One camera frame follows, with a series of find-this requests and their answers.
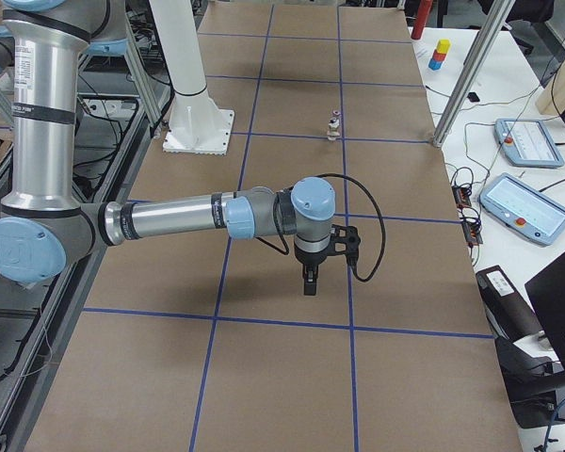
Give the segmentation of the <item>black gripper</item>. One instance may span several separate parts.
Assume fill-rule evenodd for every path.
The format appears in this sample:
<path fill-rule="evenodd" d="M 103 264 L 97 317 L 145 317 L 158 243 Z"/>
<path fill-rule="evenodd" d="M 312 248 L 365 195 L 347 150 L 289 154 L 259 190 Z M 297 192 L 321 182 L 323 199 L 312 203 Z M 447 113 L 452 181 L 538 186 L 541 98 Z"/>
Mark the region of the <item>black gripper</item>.
<path fill-rule="evenodd" d="M 315 296 L 317 293 L 318 266 L 328 258 L 328 251 L 324 249 L 311 252 L 295 246 L 294 253 L 297 260 L 302 264 L 303 295 Z"/>

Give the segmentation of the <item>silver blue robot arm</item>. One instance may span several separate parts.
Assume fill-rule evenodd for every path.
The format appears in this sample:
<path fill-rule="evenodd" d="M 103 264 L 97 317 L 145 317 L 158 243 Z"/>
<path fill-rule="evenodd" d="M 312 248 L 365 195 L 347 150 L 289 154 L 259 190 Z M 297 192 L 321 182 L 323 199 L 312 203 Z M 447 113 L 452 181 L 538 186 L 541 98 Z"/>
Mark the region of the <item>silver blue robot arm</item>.
<path fill-rule="evenodd" d="M 335 192 L 319 177 L 274 192 L 255 187 L 167 202 L 82 203 L 72 192 L 78 59 L 124 53 L 122 1 L 7 1 L 14 38 L 12 188 L 1 201 L 0 274 L 22 284 L 61 273 L 100 245 L 200 230 L 233 239 L 290 234 L 304 292 L 334 251 Z"/>

